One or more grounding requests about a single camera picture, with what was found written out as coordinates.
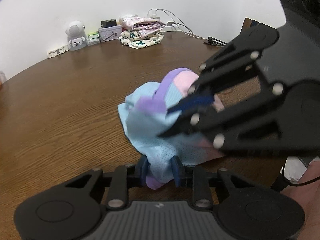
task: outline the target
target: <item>black box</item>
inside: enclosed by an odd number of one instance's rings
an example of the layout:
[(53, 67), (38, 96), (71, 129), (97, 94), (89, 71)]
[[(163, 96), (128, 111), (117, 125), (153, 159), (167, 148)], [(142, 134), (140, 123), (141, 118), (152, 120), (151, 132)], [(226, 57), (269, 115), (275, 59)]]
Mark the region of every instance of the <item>black box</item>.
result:
[(106, 20), (101, 22), (101, 28), (108, 28), (117, 25), (117, 20)]

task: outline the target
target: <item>white cloth with green flowers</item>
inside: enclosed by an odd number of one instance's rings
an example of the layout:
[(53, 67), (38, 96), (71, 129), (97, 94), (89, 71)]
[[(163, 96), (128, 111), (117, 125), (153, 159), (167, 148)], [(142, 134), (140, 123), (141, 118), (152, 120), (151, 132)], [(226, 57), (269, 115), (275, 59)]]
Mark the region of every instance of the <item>white cloth with green flowers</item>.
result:
[(130, 48), (141, 49), (160, 43), (163, 39), (163, 32), (151, 33), (142, 40), (137, 31), (124, 31), (118, 39)]

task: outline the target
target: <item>white wall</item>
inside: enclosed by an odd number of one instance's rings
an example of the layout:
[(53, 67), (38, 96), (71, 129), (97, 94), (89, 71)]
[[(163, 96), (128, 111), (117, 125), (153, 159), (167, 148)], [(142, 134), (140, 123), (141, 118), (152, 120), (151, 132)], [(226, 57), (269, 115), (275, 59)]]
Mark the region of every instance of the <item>white wall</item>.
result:
[[(102, 20), (119, 19), (125, 14), (146, 16), (150, 8), (170, 10), (195, 34), (223, 41), (230, 41), (239, 34), (245, 17), (278, 27), (282, 9), (278, 5), (275, 17), (274, 0), (272, 3), (270, 0), (255, 0), (254, 4), (251, 1), (1, 0), (0, 70), (9, 79), (46, 59), (47, 51), (66, 44), (65, 27), (70, 21), (81, 20), (87, 32), (96, 31)], [(169, 20), (161, 12), (158, 16), (163, 21)]]

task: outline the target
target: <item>brown tabletop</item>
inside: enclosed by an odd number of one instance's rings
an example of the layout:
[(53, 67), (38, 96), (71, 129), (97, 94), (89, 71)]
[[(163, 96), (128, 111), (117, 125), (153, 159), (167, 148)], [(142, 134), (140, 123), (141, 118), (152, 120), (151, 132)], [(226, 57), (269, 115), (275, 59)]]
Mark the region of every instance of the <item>brown tabletop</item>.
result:
[[(24, 199), (92, 167), (113, 171), (140, 154), (123, 133), (117, 105), (148, 81), (172, 69), (198, 66), (217, 48), (180, 32), (161, 44), (132, 49), (108, 41), (46, 59), (7, 81), (0, 91), (0, 236), (20, 239), (13, 212)], [(220, 94), (228, 106), (259, 91), (256, 80)], [(208, 171), (232, 169), (271, 186), (282, 159), (224, 157), (203, 164)], [(130, 189), (130, 199), (179, 199), (190, 189), (172, 182), (154, 191)]]

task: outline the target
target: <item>white cable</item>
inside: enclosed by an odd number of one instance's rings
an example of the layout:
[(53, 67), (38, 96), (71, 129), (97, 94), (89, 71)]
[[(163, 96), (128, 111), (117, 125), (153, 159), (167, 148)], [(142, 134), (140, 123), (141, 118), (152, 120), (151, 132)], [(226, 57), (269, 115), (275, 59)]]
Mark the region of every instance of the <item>white cable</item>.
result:
[[(198, 36), (198, 35), (193, 34), (193, 31), (192, 31), (189, 27), (187, 27), (187, 26), (184, 24), (184, 22), (183, 22), (181, 19), (179, 19), (179, 18), (178, 18), (174, 13), (172, 13), (171, 11), (168, 11), (168, 10), (165, 10), (165, 9), (159, 9), (159, 8), (152, 8), (152, 9), (150, 9), (150, 10), (148, 11), (148, 16), (150, 15), (149, 13), (150, 13), (151, 10), (163, 11), (166, 15), (168, 15), (168, 16), (173, 20), (173, 22), (177, 25), (178, 29), (179, 29), (180, 31), (182, 31), (184, 34), (189, 35), (189, 36), (191, 36), (191, 37), (193, 37), (193, 38), (196, 38), (196, 39), (201, 39), (201, 40), (205, 40), (205, 41), (208, 40), (208, 39), (205, 39), (205, 38), (203, 38), (203, 37), (201, 37), (201, 36)], [(183, 31), (183, 30), (179, 27), (178, 23), (177, 23), (167, 12), (171, 13), (171, 14), (174, 15), (179, 21), (181, 21), (182, 24), (180, 24), (180, 25), (186, 27), (186, 28), (189, 30), (189, 32), (191, 31), (191, 34), (186, 33), (185, 31)]]

